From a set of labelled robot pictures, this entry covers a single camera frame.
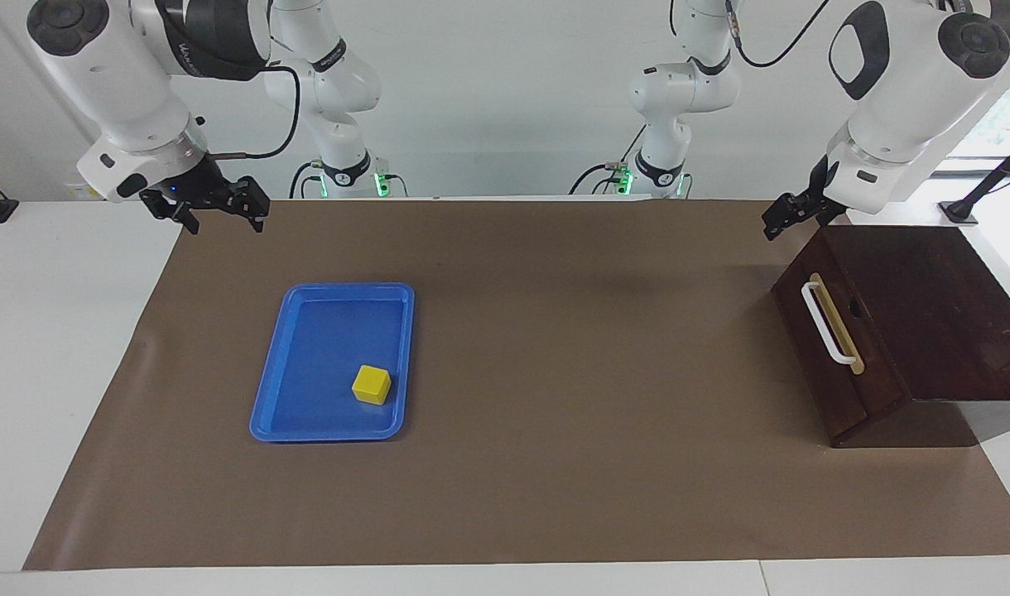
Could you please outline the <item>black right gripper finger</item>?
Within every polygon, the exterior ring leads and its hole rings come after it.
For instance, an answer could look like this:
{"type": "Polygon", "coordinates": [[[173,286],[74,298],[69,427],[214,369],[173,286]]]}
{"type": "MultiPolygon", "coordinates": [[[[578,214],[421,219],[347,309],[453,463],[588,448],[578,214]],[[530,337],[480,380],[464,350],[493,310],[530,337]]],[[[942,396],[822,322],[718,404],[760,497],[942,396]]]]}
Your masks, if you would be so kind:
{"type": "Polygon", "coordinates": [[[145,189],[139,192],[139,199],[154,219],[172,220],[172,222],[180,224],[191,235],[199,233],[200,222],[191,213],[190,204],[186,201],[170,201],[163,192],[156,189],[145,189]]]}
{"type": "Polygon", "coordinates": [[[262,233],[271,206],[269,196],[251,176],[228,182],[224,187],[222,211],[246,219],[255,233],[262,233]]]}

